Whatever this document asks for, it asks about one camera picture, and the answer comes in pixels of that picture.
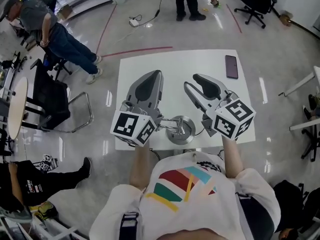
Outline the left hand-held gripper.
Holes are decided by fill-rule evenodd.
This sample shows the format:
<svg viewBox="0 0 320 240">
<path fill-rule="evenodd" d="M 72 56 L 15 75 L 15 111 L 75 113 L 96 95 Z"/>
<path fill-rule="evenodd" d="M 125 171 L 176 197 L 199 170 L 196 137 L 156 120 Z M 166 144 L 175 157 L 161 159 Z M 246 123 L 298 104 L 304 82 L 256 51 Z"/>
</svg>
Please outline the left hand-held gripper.
<svg viewBox="0 0 320 240">
<path fill-rule="evenodd" d="M 148 72 L 136 80 L 114 112 L 110 133 L 131 146 L 145 146 L 164 118 L 158 108 L 163 84 L 160 70 Z"/>
</svg>

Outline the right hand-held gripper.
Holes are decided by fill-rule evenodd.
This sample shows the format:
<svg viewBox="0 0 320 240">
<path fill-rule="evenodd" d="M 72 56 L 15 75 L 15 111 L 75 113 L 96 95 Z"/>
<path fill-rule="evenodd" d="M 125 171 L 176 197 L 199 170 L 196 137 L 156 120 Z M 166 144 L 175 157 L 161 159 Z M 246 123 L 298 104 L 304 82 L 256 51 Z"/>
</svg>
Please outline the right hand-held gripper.
<svg viewBox="0 0 320 240">
<path fill-rule="evenodd" d="M 229 140 L 237 140 L 251 125 L 256 115 L 254 109 L 218 79 L 198 73 L 193 79 L 201 91 L 187 81 L 183 88 L 195 107 L 203 112 L 201 123 L 208 135 L 219 133 Z"/>
</svg>

